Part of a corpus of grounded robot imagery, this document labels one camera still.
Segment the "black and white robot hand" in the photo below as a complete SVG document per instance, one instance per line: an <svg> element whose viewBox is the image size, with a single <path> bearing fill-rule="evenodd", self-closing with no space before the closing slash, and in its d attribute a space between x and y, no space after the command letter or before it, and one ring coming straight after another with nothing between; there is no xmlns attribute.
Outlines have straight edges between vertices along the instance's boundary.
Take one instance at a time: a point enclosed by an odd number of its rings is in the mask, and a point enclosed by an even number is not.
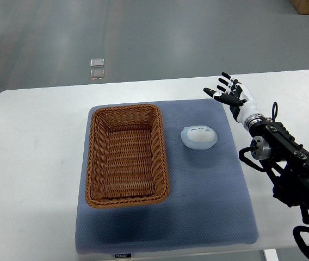
<svg viewBox="0 0 309 261"><path fill-rule="evenodd" d="M216 101L230 106L233 118L244 124L246 119L252 115L259 114L256 101L249 89L238 79L222 72L217 85L218 90L204 88L203 91Z"/></svg>

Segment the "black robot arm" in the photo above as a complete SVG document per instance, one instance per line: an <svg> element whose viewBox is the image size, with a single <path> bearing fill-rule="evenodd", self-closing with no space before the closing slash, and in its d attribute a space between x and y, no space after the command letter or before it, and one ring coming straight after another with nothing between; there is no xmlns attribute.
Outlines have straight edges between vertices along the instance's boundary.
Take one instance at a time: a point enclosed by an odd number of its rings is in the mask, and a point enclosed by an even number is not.
<svg viewBox="0 0 309 261"><path fill-rule="evenodd" d="M309 152L275 121L276 116L274 103L271 119L253 114L244 121L252 141L239 151L239 159L265 172L273 184L273 197L288 207L300 207L302 221L309 225Z"/></svg>

